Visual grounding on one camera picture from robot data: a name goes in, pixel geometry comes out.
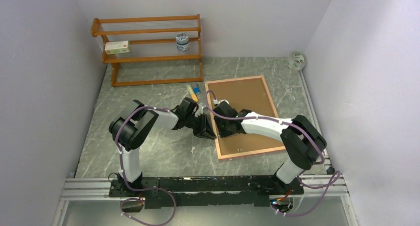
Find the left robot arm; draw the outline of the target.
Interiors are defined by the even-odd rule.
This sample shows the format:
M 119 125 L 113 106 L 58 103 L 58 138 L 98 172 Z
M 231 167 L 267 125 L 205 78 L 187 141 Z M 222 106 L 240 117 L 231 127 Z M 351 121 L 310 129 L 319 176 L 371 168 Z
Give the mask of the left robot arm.
M 141 192 L 143 173 L 140 166 L 140 146 L 154 127 L 171 130 L 186 127 L 198 138 L 216 138 L 208 116 L 191 98 L 184 98 L 173 109 L 146 106 L 139 100 L 132 100 L 108 128 L 118 148 L 118 180 L 123 183 L 122 190 L 129 196 L 136 196 Z

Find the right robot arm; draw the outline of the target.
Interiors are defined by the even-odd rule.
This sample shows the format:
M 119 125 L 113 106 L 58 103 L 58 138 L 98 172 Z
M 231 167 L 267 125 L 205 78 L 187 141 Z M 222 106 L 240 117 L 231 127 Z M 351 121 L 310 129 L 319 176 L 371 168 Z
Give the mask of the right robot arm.
M 274 118 L 251 110 L 236 111 L 226 100 L 214 100 L 211 109 L 221 137 L 256 134 L 280 141 L 288 159 L 276 170 L 272 187 L 279 194 L 291 188 L 299 174 L 325 161 L 327 141 L 303 115 Z

